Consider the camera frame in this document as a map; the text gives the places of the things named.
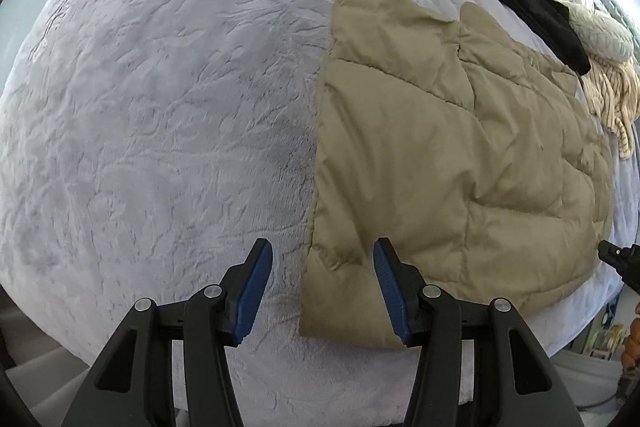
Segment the person's right hand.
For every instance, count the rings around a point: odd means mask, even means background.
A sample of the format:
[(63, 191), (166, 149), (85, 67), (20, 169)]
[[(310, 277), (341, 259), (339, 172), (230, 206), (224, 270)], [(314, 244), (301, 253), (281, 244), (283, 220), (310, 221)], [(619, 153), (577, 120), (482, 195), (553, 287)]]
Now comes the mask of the person's right hand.
[(634, 313), (636, 317), (630, 324), (629, 335), (624, 340), (624, 350), (620, 356), (624, 369), (634, 369), (640, 361), (640, 303)]

